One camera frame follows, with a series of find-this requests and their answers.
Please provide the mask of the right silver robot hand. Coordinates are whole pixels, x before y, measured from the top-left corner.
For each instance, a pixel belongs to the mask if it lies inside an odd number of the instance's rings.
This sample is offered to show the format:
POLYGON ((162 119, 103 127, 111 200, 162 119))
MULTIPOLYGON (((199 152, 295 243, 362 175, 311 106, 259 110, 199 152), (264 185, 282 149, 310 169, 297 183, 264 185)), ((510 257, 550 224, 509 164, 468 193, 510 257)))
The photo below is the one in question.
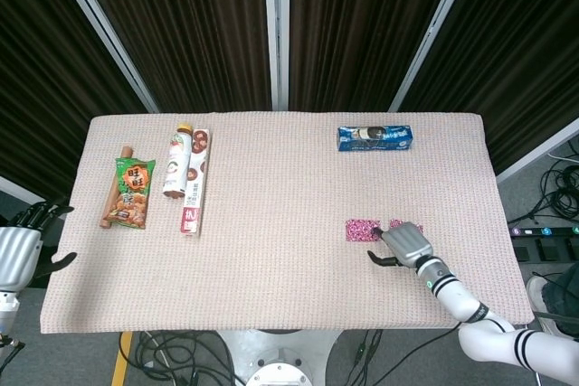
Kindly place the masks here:
POLYGON ((394 254, 392 257, 379 258, 369 250, 368 257, 380 267, 419 268, 433 256, 431 243, 412 222, 402 223, 388 231, 376 227, 372 229, 372 234, 382 240, 394 254))

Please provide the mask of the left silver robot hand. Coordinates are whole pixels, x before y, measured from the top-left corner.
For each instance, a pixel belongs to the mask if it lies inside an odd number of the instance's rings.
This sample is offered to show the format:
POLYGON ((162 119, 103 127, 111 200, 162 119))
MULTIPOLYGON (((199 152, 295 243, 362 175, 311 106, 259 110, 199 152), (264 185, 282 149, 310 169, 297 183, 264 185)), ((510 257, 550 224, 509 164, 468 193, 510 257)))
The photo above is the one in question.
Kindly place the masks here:
POLYGON ((76 252, 52 262, 41 261, 43 233, 64 214, 74 211, 70 205, 41 201, 18 212, 1 224, 1 291, 18 293, 37 278, 63 270, 77 258, 76 252))

